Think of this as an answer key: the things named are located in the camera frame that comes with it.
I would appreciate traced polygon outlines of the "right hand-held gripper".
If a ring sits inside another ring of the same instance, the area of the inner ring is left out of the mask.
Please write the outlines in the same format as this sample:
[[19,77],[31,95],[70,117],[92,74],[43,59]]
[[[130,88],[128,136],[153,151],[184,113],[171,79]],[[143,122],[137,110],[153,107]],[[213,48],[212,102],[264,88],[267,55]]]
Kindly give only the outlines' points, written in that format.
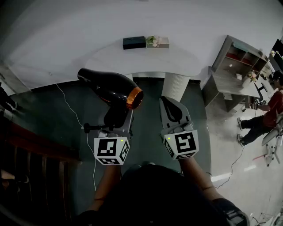
[[188,109],[175,99],[159,100],[163,145],[173,160],[193,157],[199,151],[198,131],[193,129]]

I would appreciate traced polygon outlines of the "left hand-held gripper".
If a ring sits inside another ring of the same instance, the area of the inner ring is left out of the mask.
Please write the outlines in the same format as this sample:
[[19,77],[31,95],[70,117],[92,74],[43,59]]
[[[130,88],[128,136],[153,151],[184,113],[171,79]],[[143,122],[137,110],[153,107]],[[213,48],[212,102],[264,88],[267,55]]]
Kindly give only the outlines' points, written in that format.
[[124,124],[121,127],[122,134],[110,132],[106,129],[104,118],[107,110],[98,117],[98,137],[94,138],[94,155],[102,165],[123,165],[130,149],[130,128],[133,121],[133,110],[129,110]]

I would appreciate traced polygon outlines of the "round white table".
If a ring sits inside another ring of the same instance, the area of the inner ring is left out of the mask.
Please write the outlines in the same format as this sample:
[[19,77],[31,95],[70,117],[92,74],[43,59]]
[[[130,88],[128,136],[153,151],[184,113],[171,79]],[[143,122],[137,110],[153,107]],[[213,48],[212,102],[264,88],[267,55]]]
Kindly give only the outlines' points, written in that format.
[[124,50],[122,40],[95,51],[85,67],[123,75],[144,73],[146,77],[150,77],[164,74],[162,95],[178,102],[190,78],[197,76],[202,69],[197,56],[175,44],[170,44],[167,49]]

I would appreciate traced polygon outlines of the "person's right forearm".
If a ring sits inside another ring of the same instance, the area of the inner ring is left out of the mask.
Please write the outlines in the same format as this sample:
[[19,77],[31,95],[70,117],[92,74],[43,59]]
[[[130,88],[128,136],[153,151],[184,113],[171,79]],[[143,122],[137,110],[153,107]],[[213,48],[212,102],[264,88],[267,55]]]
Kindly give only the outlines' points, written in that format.
[[191,158],[179,159],[181,170],[185,177],[191,179],[209,200],[224,198],[213,186],[209,175],[205,173],[196,160]]

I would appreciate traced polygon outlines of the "person's left forearm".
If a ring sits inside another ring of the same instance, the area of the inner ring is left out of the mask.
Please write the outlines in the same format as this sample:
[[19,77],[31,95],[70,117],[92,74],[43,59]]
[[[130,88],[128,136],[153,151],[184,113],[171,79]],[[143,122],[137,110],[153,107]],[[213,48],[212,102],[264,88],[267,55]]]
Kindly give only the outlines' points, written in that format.
[[96,189],[93,203],[88,210],[98,211],[104,203],[107,195],[121,180],[121,166],[107,166],[99,186]]

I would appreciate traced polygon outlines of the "grey wooden shelf desk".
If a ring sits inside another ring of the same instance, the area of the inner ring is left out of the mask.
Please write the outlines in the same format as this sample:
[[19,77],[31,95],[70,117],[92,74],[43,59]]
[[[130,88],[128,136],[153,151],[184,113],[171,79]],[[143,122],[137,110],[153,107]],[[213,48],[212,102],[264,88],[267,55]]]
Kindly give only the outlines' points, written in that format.
[[[202,89],[205,106],[217,97],[223,99],[227,112],[234,111],[238,104],[246,100],[260,103],[263,93],[267,91],[260,73],[267,62],[267,56],[260,50],[226,36],[213,65],[208,69],[209,78]],[[257,81],[243,88],[242,79],[252,70],[257,74]]]

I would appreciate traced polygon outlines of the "white rectangular box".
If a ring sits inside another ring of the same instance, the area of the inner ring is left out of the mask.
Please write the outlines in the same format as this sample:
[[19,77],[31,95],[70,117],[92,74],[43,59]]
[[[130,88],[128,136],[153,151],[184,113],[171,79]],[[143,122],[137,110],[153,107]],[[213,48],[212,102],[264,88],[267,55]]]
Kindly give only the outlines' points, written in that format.
[[162,37],[162,41],[161,41],[159,48],[157,48],[157,47],[154,48],[152,46],[147,46],[147,45],[146,45],[146,48],[147,49],[168,49],[169,48],[169,39]]

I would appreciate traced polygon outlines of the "white vase with flowers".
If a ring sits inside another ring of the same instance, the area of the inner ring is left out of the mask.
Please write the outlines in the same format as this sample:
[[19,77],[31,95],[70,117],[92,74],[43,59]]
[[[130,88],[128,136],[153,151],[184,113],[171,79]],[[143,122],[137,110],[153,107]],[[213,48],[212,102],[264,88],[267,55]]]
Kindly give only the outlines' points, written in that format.
[[257,81],[257,74],[254,70],[250,71],[243,79],[242,79],[242,87],[245,88],[250,85],[250,83],[255,83]]

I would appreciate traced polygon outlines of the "person's black shirt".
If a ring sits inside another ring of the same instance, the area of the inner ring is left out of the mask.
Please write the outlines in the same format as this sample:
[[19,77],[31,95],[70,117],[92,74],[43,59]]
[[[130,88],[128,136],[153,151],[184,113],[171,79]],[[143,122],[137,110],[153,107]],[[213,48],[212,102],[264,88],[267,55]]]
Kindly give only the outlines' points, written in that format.
[[128,170],[98,211],[78,215],[73,226],[250,226],[225,198],[207,199],[189,178],[164,166]]

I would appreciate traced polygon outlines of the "dark blue box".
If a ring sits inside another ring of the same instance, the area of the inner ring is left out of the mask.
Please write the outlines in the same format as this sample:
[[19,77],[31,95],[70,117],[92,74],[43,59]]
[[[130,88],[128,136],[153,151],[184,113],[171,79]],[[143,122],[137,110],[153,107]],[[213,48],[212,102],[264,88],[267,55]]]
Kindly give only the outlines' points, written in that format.
[[122,46],[124,50],[146,48],[146,40],[144,36],[124,38]]

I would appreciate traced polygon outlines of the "dark wooden chair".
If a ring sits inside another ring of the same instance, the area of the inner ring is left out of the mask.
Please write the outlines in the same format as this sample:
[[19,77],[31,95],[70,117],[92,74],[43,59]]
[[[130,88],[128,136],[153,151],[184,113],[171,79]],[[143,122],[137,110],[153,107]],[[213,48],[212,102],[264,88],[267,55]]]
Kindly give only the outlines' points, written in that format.
[[0,224],[69,225],[70,178],[79,164],[77,150],[0,116]]

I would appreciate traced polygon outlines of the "white office chair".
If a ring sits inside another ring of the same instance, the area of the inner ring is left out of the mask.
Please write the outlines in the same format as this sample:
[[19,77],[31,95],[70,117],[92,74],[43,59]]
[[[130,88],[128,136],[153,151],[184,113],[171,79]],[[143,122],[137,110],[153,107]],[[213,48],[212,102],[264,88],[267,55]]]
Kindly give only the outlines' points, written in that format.
[[283,115],[277,116],[276,126],[263,138],[262,146],[266,148],[264,159],[267,167],[274,159],[280,164],[277,150],[283,146]]

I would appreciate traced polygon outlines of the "black monitor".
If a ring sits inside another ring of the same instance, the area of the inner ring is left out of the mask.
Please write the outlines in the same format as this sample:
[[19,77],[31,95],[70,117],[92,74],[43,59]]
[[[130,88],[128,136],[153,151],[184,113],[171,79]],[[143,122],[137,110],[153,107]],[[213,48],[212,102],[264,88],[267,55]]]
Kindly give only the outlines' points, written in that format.
[[277,39],[272,47],[272,51],[275,52],[273,59],[283,73],[283,41]]

